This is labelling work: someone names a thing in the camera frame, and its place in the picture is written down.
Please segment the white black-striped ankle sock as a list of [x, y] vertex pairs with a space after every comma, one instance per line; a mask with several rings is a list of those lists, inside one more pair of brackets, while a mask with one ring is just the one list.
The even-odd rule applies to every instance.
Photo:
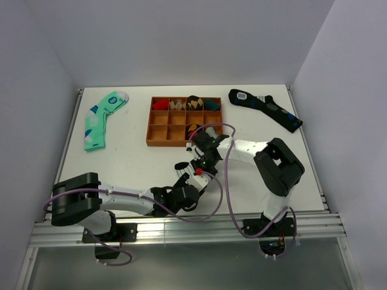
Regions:
[[195, 176], [195, 169], [190, 162], [180, 162], [174, 165], [174, 169], [179, 179], [182, 179], [185, 183]]

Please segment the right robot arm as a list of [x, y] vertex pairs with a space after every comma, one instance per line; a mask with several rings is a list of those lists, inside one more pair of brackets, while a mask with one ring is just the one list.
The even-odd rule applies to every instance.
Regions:
[[254, 142], [201, 131], [190, 142], [194, 169], [201, 168], [216, 175], [216, 165], [221, 160], [240, 161], [258, 168], [270, 192], [263, 212], [262, 230], [270, 236], [277, 234], [282, 229], [281, 219], [285, 216], [293, 187], [305, 173], [304, 166], [283, 140]]

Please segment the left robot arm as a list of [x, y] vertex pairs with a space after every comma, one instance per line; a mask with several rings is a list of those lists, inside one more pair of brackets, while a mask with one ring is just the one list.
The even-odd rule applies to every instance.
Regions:
[[79, 224], [102, 240], [111, 241], [118, 233], [115, 211], [156, 218], [180, 210], [192, 211], [208, 181], [205, 177], [183, 173], [173, 186], [133, 190], [99, 181], [97, 173], [89, 172], [55, 184], [53, 200], [46, 207], [51, 210], [53, 226]]

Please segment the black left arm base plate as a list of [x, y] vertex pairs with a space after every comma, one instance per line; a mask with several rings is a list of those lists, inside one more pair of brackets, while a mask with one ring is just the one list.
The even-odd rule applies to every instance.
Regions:
[[92, 226], [84, 229], [82, 243], [96, 243], [89, 234], [89, 230], [102, 242], [135, 242], [137, 238], [137, 224], [114, 224], [111, 229], [107, 226]]

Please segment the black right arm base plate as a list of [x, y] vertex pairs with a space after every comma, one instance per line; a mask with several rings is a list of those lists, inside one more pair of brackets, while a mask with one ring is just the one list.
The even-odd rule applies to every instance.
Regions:
[[[267, 219], [244, 219], [242, 221], [242, 230], [245, 234], [252, 236], [258, 234], [268, 225]], [[280, 238], [292, 237], [296, 226], [292, 217], [285, 217], [281, 221], [272, 224], [261, 237]]]

